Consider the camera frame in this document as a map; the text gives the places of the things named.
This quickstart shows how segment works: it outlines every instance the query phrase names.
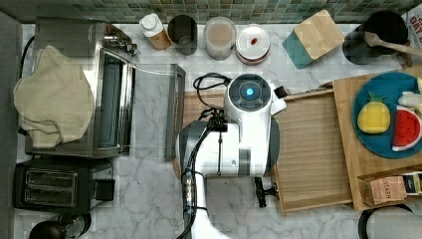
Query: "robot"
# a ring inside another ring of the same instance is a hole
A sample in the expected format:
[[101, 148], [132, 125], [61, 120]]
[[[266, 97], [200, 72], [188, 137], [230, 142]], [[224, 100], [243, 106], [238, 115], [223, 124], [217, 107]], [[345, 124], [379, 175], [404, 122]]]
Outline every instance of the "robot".
[[185, 230], [178, 238], [229, 238], [208, 218], [206, 178], [261, 177], [274, 166], [280, 131], [272, 116], [286, 108], [275, 89], [257, 75], [242, 75], [227, 86], [224, 111], [215, 109], [208, 122], [193, 121], [179, 133]]

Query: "wall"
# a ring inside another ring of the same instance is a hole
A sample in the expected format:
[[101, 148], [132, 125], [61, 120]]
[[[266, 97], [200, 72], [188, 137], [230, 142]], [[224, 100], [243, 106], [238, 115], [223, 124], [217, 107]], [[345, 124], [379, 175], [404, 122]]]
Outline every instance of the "wall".
[[18, 143], [13, 88], [18, 80], [22, 26], [0, 12], [0, 238], [13, 238], [12, 184]]
[[224, 16], [235, 24], [300, 23], [321, 9], [337, 23], [359, 23], [377, 10], [402, 14], [421, 0], [3, 0], [0, 10], [22, 23], [36, 16], [93, 18], [112, 23], [137, 23], [155, 12], [166, 23], [186, 14], [200, 24]]

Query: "bottle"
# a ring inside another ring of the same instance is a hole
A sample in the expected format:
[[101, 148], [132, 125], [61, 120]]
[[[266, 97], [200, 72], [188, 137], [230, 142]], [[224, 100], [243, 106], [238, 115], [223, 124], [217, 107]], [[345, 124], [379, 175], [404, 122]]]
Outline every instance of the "bottle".
[[139, 25], [156, 50], [161, 51], [171, 46], [170, 39], [156, 14], [146, 15], [140, 19]]

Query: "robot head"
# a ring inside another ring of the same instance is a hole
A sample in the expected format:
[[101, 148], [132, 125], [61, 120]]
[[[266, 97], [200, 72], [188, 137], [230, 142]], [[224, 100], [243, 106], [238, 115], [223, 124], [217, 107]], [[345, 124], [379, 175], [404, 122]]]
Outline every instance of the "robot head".
[[245, 74], [234, 81], [228, 87], [226, 101], [238, 110], [255, 112], [270, 103], [271, 88], [261, 77], [254, 74]]

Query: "blue light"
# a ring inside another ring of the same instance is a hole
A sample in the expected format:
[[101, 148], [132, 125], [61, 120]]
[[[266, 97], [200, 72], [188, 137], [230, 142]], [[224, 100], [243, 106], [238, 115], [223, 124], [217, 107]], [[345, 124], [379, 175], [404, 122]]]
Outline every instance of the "blue light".
[[253, 95], [253, 94], [254, 94], [254, 89], [250, 88], [250, 89], [246, 90], [246, 95], [248, 97], [251, 96], [251, 95]]

